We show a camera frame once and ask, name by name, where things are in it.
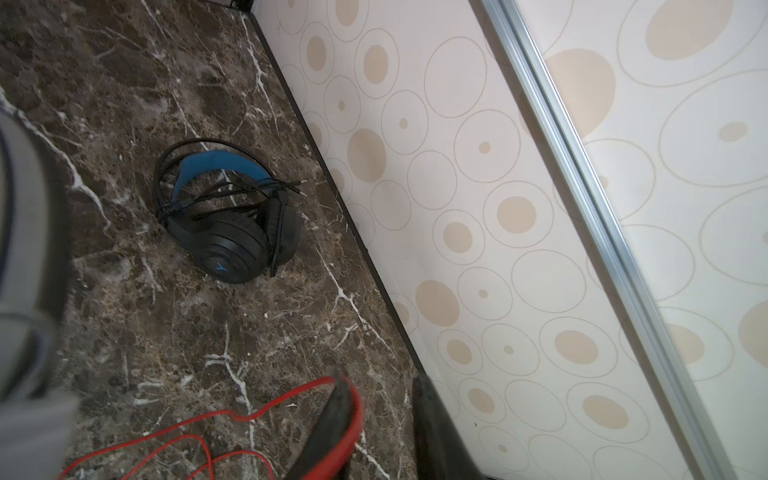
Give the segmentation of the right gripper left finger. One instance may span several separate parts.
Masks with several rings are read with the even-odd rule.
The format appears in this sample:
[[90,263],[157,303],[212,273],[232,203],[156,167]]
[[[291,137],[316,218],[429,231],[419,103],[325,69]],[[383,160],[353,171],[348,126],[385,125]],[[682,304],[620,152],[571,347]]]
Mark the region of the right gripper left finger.
[[330,380],[334,388],[285,479],[350,478],[351,457],[363,431],[363,401],[348,378]]

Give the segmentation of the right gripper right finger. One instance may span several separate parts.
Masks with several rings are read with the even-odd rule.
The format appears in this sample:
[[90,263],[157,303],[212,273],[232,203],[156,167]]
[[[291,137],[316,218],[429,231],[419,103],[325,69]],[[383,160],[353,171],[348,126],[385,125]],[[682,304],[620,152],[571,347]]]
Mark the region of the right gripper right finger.
[[484,479],[426,374],[413,379],[412,416],[419,479]]

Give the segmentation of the black blue headphones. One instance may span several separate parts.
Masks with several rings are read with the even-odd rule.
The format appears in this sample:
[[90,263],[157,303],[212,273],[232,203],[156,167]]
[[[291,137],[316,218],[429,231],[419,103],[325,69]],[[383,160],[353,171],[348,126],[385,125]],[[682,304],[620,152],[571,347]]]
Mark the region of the black blue headphones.
[[296,254],[301,218],[285,181],[254,153],[223,139],[189,138],[158,158],[152,201],[158,223],[218,281],[248,283]]

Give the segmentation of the white black headphones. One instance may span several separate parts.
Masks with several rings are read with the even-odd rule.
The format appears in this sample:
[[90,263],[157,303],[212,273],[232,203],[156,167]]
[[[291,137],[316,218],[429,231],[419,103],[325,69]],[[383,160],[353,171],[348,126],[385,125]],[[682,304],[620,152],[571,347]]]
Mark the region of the white black headphones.
[[1,115],[1,476],[55,479],[79,400],[50,386],[70,277],[70,215],[55,160]]

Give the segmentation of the silver aluminium back rail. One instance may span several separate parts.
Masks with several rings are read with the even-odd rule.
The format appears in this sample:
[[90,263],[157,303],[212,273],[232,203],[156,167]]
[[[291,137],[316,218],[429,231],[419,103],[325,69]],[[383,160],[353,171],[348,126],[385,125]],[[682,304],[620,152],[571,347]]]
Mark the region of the silver aluminium back rail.
[[531,134],[556,162],[569,192],[564,203],[577,210],[580,234],[593,245],[595,269],[604,288],[615,292],[625,334],[693,477],[735,478],[522,13],[513,1],[485,1],[482,8],[525,96]]

